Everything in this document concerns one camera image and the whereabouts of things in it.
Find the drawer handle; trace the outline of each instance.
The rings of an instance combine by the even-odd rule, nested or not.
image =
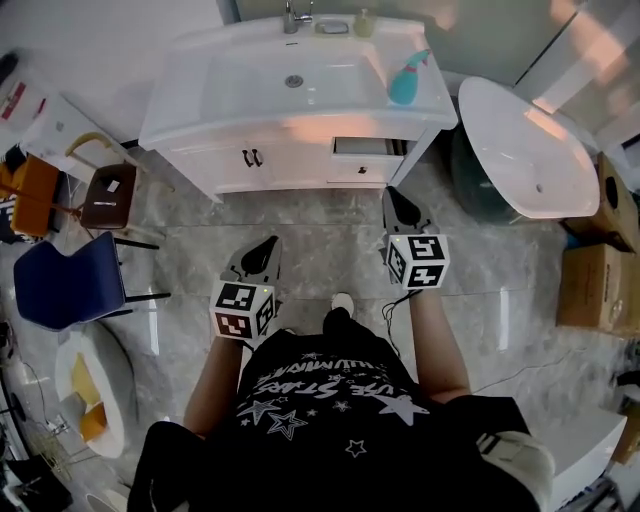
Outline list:
[[[256,162],[256,165],[257,165],[258,167],[260,167],[264,162],[261,162],[261,161],[258,159],[258,150],[257,150],[257,149],[252,149],[251,151],[253,151],[253,160]]]
[[[242,154],[244,155],[244,163],[247,164],[247,167],[252,167],[253,162],[249,162],[249,152],[246,149],[243,149]]]

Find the shoe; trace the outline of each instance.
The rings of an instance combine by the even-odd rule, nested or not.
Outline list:
[[[356,307],[353,304],[353,299],[348,293],[336,293],[331,299],[331,310],[336,308],[344,308],[349,313],[349,318],[353,318],[353,312]]]

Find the brown chair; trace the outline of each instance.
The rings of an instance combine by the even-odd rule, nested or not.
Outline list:
[[[136,168],[115,164],[96,170],[82,205],[80,225],[87,229],[124,229],[136,183]]]

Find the chair leg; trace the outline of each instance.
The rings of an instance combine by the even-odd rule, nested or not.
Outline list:
[[[171,297],[170,293],[151,293],[149,295],[132,295],[131,297],[127,297],[125,299],[125,302],[126,303],[142,302],[145,300],[166,299],[168,297]]]
[[[102,320],[103,318],[113,318],[114,316],[124,316],[128,315],[129,313],[133,313],[133,309],[121,309],[120,311],[114,311],[113,313],[109,313],[108,315],[101,316],[99,320]]]
[[[158,249],[160,249],[160,247],[158,247],[157,245],[134,242],[133,240],[125,240],[124,238],[114,237],[113,241],[118,245],[128,245],[130,247],[139,247],[140,249],[151,249],[153,251],[157,251]]]
[[[140,226],[136,226],[135,224],[127,224],[127,227],[124,229],[128,229],[130,231],[133,231],[134,233],[140,233],[141,235],[146,235],[152,238],[159,238],[160,240],[164,240],[166,238],[164,233],[158,233],[156,231],[141,228]]]

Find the cardboard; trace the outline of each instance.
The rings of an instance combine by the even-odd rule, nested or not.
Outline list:
[[[107,413],[104,403],[100,402],[80,419],[80,435],[84,442],[101,436],[107,430]]]
[[[620,251],[640,250],[638,208],[609,159],[598,155],[600,205],[592,217],[564,221],[567,230],[585,244],[608,243]]]
[[[640,256],[633,257],[630,274],[627,311],[612,332],[623,338],[640,337]]]
[[[640,404],[630,405],[623,414],[627,417],[627,424],[611,456],[619,464],[627,464],[640,450]]]
[[[565,251],[556,323],[615,333],[627,320],[635,255],[600,244]]]

